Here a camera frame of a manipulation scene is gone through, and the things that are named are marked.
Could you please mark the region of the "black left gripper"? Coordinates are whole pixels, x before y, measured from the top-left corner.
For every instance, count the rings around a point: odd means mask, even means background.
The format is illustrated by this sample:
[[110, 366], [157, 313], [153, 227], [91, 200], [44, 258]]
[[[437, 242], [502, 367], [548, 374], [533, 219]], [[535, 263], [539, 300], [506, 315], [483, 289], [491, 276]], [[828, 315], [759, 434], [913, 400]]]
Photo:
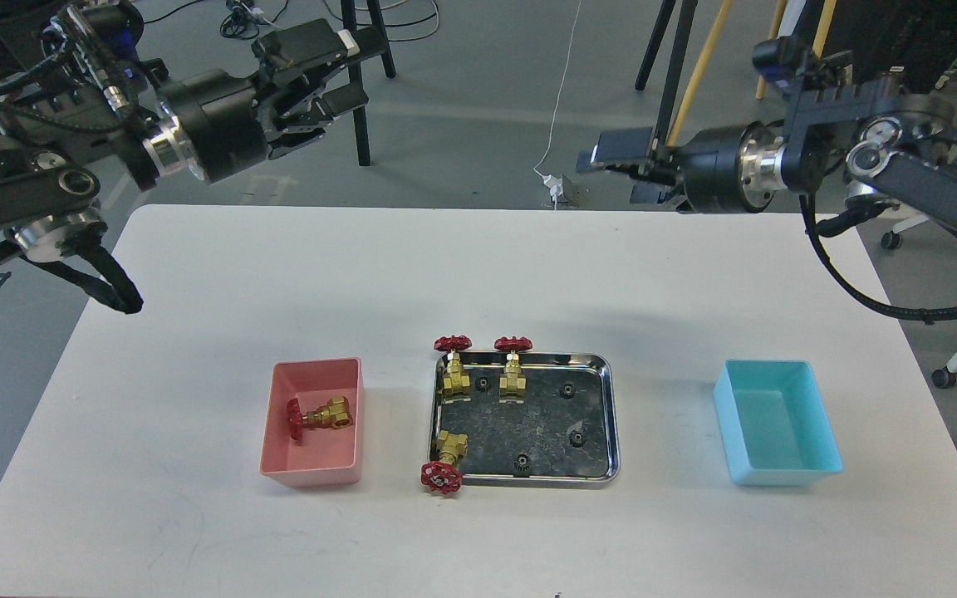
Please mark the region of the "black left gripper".
[[251, 49], [258, 68], [247, 78], [213, 69], [157, 88], [159, 120], [143, 139], [157, 177], [188, 170], [213, 184], [316, 143], [339, 117], [367, 105], [362, 84], [282, 109], [274, 106], [277, 94], [300, 76], [314, 80], [384, 56], [388, 41], [376, 27], [353, 32], [305, 22], [263, 34]]

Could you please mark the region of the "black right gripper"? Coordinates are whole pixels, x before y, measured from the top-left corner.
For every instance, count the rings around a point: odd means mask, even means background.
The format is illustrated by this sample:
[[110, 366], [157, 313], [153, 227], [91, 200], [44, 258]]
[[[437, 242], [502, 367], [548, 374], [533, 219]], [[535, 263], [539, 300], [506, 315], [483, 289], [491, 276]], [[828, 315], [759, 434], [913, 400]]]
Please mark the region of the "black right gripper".
[[720, 126], [699, 132], [677, 149], [650, 128], [603, 131], [577, 156], [578, 174], [681, 177], [672, 184], [634, 182], [630, 204], [683, 214], [757, 214], [787, 185], [781, 175], [781, 130], [764, 124]]

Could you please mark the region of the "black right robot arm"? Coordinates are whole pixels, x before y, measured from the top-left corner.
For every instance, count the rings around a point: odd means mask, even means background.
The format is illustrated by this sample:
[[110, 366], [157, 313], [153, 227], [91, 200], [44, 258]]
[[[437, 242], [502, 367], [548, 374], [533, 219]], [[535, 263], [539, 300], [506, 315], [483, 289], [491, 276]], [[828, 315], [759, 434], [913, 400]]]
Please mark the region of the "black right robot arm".
[[782, 124], [719, 126], [683, 146], [648, 128], [607, 131], [578, 155], [578, 173], [625, 174], [643, 201], [683, 214], [757, 214], [777, 192], [797, 194], [814, 252], [855, 300], [900, 321], [957, 321], [957, 306], [906, 309], [862, 294], [822, 246], [896, 203], [957, 238], [954, 107], [905, 91], [895, 73], [855, 82], [850, 51], [821, 58], [800, 37], [760, 42], [753, 64], [783, 93]]

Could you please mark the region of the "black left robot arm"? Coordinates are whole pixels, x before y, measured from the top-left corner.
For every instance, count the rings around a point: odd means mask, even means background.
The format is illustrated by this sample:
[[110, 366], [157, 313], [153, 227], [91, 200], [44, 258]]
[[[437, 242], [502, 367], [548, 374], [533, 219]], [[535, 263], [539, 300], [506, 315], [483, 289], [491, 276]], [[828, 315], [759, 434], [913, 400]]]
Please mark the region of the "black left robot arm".
[[102, 245], [100, 182], [88, 164], [120, 159], [138, 189], [188, 170], [209, 184], [321, 139], [353, 113], [370, 163], [361, 62], [395, 76], [380, 4], [256, 37], [256, 71], [172, 80], [136, 47], [145, 20], [129, 1], [0, 1], [0, 265], [19, 257], [125, 314], [143, 298]]

